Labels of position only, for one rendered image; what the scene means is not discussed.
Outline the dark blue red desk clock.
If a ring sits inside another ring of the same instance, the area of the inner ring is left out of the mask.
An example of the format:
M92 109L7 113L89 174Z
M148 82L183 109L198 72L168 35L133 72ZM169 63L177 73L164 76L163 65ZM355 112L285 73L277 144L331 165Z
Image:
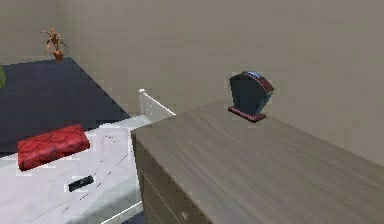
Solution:
M229 81L233 105L228 110L252 123L264 119L262 110L273 94L273 86L254 71L243 71Z

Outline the grey wooden chest of drawers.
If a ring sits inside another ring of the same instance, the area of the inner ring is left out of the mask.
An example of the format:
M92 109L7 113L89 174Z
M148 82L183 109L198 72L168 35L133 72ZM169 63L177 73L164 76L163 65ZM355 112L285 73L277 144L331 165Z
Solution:
M384 167L227 107L133 131L148 224L384 224Z

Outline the white bed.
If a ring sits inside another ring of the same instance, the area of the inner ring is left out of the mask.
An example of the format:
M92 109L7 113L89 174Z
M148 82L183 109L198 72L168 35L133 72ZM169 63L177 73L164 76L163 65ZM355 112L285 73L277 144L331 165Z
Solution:
M25 172L16 154L0 158L0 224L103 224L120 211L139 212L131 131L174 115L143 89L139 102L139 116L87 131L87 150ZM68 190L89 175L92 184Z

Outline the black remote control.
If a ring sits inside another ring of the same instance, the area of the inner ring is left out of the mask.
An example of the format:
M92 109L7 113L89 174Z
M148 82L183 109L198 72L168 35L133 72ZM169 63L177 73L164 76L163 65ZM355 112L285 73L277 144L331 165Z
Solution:
M77 181L74 181L68 185L68 190L70 192L73 192L75 190L78 190L86 185L92 184L94 182L94 179L91 175L86 176L82 179L79 179Z

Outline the red pillow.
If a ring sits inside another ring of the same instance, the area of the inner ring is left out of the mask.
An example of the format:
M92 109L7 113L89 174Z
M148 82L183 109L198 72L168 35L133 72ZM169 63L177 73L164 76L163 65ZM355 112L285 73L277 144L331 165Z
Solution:
M90 142L82 126L68 126L19 141L18 167L21 171L27 171L89 147Z

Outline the brown house plant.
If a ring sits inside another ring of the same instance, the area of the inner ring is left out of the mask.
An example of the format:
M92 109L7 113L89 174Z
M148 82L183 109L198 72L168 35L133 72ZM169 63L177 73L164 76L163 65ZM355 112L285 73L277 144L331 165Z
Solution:
M64 53L61 49L61 46L66 47L66 44L63 42L62 35L58 32L55 32L52 27L46 31L42 31L42 34L48 35L45 52L50 53L56 61L62 61L64 59Z

